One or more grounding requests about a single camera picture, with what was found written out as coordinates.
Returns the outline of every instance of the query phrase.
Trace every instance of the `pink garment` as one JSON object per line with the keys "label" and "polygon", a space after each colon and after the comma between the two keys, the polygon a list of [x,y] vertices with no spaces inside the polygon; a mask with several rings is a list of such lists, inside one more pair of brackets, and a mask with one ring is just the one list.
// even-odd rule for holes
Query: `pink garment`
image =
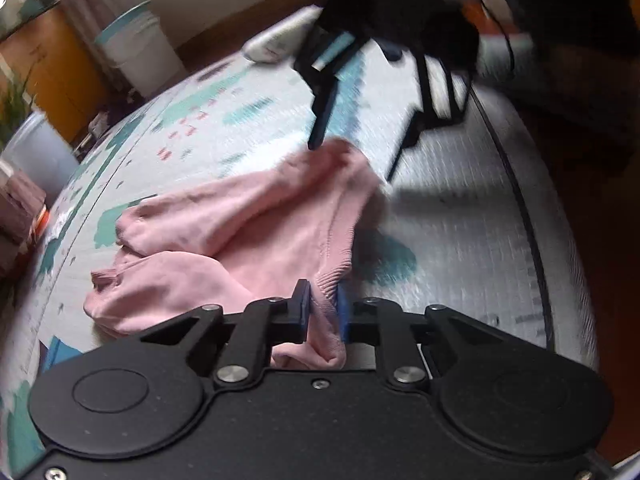
{"label": "pink garment", "polygon": [[226,313],[311,282],[307,342],[274,348],[278,366],[340,367],[335,288],[351,269],[353,228],[380,181],[350,143],[331,139],[273,170],[143,200],[116,223],[114,267],[92,272],[85,312],[129,334],[207,303]]}

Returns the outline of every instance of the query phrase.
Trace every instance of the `white bucket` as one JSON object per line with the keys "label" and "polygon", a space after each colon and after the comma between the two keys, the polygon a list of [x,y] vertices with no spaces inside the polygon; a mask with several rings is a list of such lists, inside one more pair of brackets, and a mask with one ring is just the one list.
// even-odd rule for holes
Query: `white bucket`
{"label": "white bucket", "polygon": [[41,112],[32,112],[0,155],[43,190],[51,208],[78,168],[71,147]]}
{"label": "white bucket", "polygon": [[182,61],[160,28],[160,20],[146,5],[120,16],[95,40],[143,97],[186,76]]}

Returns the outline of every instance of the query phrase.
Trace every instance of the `white plastic container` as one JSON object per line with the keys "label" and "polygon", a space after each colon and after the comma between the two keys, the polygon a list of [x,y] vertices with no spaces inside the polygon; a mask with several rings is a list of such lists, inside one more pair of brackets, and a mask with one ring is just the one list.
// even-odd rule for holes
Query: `white plastic container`
{"label": "white plastic container", "polygon": [[48,208],[78,168],[71,147],[38,111],[18,128],[0,158],[26,173],[47,194],[44,202]]}
{"label": "white plastic container", "polygon": [[148,3],[125,12],[95,39],[142,97],[187,75],[160,28],[160,20],[148,10]]}

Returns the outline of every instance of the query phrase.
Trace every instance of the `black cord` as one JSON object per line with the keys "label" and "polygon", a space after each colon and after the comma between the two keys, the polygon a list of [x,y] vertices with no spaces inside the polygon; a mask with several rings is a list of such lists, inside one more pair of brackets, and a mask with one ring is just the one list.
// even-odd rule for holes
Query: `black cord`
{"label": "black cord", "polygon": [[516,57],[513,54],[513,49],[511,47],[511,41],[509,40],[509,35],[507,34],[507,31],[504,30],[504,27],[502,26],[502,23],[500,23],[500,20],[498,20],[498,18],[495,17],[495,14],[492,13],[489,7],[486,6],[486,3],[484,2],[484,0],[480,0],[480,5],[482,5],[484,12],[486,12],[489,18],[491,18],[492,22],[494,22],[498,26],[498,28],[500,29],[500,32],[504,36],[504,41],[507,44],[507,50],[509,51],[508,79],[513,79],[515,76],[515,70],[516,70]]}
{"label": "black cord", "polygon": [[484,111],[484,107],[482,106],[480,99],[476,95],[476,91],[473,89],[473,87],[469,89],[469,93],[471,94],[471,97],[473,98],[474,103],[476,104],[476,107],[480,112],[480,116],[482,117],[484,126],[489,132],[489,136],[494,142],[495,149],[498,152],[498,156],[500,156],[500,160],[502,161],[502,165],[504,166],[504,171],[506,172],[507,178],[509,179],[509,182],[511,184],[513,197],[515,198],[518,209],[520,210],[520,217],[522,218],[522,224],[524,226],[524,231],[527,234],[527,242],[529,243],[529,249],[531,250],[531,256],[533,258],[533,267],[536,271],[538,290],[540,291],[540,301],[542,302],[542,318],[545,323],[546,349],[555,352],[556,333],[554,331],[554,316],[551,310],[549,288],[546,283],[545,269],[542,265],[542,256],[540,255],[540,247],[538,246],[538,241],[536,240],[536,232],[533,229],[533,223],[531,221],[531,216],[529,215],[529,210],[527,209],[527,203],[524,200],[524,195],[522,194],[522,190],[520,189],[520,184],[518,183],[516,174],[513,171],[513,167],[511,166],[509,157],[507,156],[507,152],[504,150],[504,147],[500,142],[500,138],[498,137],[498,133],[495,131],[494,126],[491,124],[491,121]]}

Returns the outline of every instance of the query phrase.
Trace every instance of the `white plant pot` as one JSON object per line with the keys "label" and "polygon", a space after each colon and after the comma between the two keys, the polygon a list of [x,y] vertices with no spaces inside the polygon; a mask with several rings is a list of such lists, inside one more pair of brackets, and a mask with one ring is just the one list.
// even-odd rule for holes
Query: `white plant pot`
{"label": "white plant pot", "polygon": [[48,208],[51,208],[78,167],[71,147],[39,111],[27,117],[0,158],[26,173],[46,193],[45,204]]}

